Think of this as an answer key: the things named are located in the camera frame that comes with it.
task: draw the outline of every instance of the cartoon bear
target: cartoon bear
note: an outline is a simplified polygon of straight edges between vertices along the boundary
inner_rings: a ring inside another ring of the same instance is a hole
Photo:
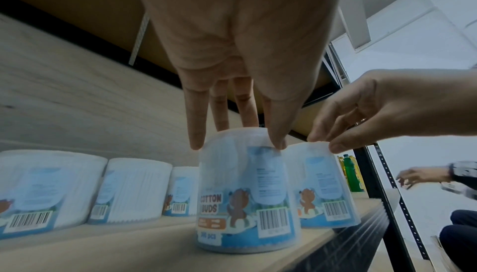
[[[229,193],[229,204],[227,212],[230,215],[230,226],[235,227],[238,219],[245,219],[247,214],[243,210],[248,205],[248,192],[243,189],[237,189]]]
[[[166,212],[172,202],[172,194],[165,197],[164,206],[162,207],[162,213]]]
[[[0,213],[3,213],[5,211],[7,211],[12,204],[13,204],[13,202],[11,202],[11,201],[1,200],[0,201]]]
[[[300,192],[300,196],[300,204],[305,209],[305,214],[308,214],[308,210],[316,208],[312,203],[315,200],[315,193],[312,190],[306,188]]]

